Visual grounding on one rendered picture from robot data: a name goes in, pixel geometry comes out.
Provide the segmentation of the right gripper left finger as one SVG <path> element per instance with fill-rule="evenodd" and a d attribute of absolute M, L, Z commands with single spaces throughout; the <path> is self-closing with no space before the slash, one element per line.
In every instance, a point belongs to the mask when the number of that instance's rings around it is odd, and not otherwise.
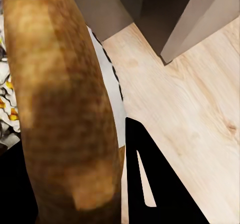
<path fill-rule="evenodd" d="M 0 224 L 35 224 L 38 213 L 20 140 L 0 156 Z"/>

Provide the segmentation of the popcorn bag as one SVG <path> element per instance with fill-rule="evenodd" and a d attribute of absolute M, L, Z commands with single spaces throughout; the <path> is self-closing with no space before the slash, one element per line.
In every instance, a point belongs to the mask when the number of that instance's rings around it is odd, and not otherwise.
<path fill-rule="evenodd" d="M 2 1 L 35 224 L 121 224 L 127 113 L 108 54 L 75 0 Z"/>

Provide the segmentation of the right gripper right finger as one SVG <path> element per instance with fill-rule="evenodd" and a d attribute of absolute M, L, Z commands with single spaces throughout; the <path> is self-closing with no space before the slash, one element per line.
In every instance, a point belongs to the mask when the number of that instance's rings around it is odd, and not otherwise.
<path fill-rule="evenodd" d="M 210 224 L 144 125 L 125 118 L 129 224 Z M 156 207 L 145 205 L 137 151 Z"/>

